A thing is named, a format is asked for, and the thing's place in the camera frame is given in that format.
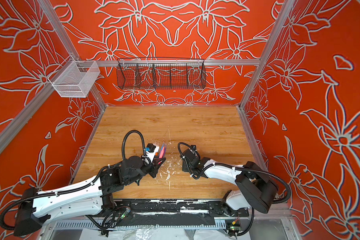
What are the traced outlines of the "pink marker pen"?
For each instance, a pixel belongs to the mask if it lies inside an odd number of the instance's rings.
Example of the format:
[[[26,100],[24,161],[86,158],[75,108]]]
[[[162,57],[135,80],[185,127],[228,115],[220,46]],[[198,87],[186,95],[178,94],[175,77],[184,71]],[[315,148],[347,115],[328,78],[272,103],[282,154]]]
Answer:
[[[163,157],[163,158],[159,158],[160,150],[161,150],[161,147],[160,147],[160,149],[159,149],[159,152],[158,152],[158,155],[157,155],[157,158],[156,158],[157,163],[158,163],[158,166],[161,166],[161,165],[165,162],[165,160],[166,160],[166,157],[165,157],[166,151],[165,151],[164,157]]]

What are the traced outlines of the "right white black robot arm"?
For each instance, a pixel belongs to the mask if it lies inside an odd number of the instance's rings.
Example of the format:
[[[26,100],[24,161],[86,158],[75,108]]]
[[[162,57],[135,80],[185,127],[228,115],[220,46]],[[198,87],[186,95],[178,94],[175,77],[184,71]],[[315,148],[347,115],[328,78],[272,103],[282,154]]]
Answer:
[[[225,204],[232,210],[253,208],[267,214],[274,204],[287,202],[292,196],[290,185],[282,178],[263,171],[254,162],[245,165],[230,165],[216,162],[210,158],[201,158],[195,145],[178,143],[178,151],[183,161],[183,171],[190,177],[218,179],[238,187],[224,197]]]

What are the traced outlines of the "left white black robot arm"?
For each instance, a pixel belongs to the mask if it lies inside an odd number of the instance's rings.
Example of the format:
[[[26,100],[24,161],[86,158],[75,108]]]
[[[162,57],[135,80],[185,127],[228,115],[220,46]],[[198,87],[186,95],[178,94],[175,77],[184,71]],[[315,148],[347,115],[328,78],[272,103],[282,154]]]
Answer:
[[[142,142],[143,154],[126,158],[128,137],[136,133]],[[40,230],[43,226],[65,218],[112,214],[117,209],[113,194],[149,175],[155,178],[165,157],[160,157],[159,146],[145,144],[141,132],[127,132],[122,142],[122,161],[102,167],[99,172],[82,182],[62,188],[39,191],[32,187],[22,197],[9,204],[0,214],[0,227],[21,237]]]

